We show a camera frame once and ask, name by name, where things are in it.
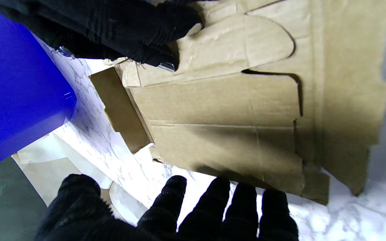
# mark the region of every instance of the black glove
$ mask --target black glove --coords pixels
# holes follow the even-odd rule
[[[238,184],[222,221],[230,183],[216,178],[187,215],[177,232],[177,220],[186,191],[186,179],[171,177],[138,226],[115,219],[101,200],[98,184],[86,175],[71,174],[49,206],[36,241],[297,241],[298,230],[290,217],[283,192],[263,194],[259,237],[256,191]]]
[[[161,240],[257,240],[256,189],[248,184],[238,184],[226,218],[222,221],[229,198],[230,182],[221,177],[211,182],[176,232],[186,184],[184,177],[171,177],[152,207],[138,221],[137,228],[144,229]],[[265,191],[262,210],[259,240],[298,240],[297,225],[290,217],[287,198],[283,192]]]

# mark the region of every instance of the marble surface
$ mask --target marble surface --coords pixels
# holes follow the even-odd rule
[[[70,59],[47,50],[78,98],[75,119],[54,133],[107,174],[140,204],[141,210],[151,206],[169,177],[175,174],[186,177],[187,193],[179,219],[182,221],[213,177],[152,162],[146,148],[132,155],[120,134],[112,129],[88,77],[105,67],[100,61]],[[371,150],[369,180],[363,194],[352,197],[348,188],[332,177],[328,206],[293,195],[288,198],[291,214],[299,226],[300,240],[386,240],[386,122],[380,145]],[[126,209],[135,209],[135,205]]]

